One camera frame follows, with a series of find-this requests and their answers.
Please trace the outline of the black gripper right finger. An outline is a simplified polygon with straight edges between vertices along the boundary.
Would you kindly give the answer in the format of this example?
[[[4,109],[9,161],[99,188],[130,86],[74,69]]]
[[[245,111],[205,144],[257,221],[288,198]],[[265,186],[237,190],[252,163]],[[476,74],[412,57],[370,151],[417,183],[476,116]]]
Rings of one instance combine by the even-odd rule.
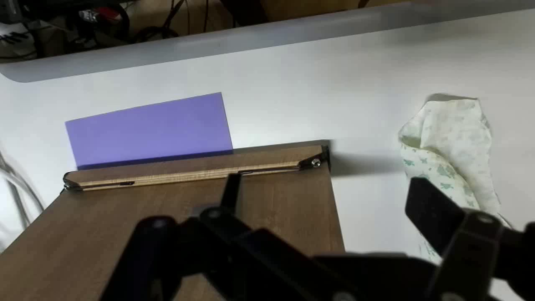
[[[499,301],[491,295],[494,280],[535,301],[534,223],[511,230],[492,215],[462,210],[424,178],[410,181],[405,215],[442,256],[429,301]]]

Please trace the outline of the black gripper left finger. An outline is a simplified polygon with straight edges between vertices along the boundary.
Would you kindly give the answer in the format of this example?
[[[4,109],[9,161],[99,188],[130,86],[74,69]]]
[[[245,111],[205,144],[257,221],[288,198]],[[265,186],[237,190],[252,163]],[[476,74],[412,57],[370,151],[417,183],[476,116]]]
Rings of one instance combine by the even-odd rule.
[[[221,205],[183,223],[138,223],[101,301],[173,301],[201,275],[228,301],[359,301],[359,292],[268,230],[237,218],[242,178],[227,181]]]

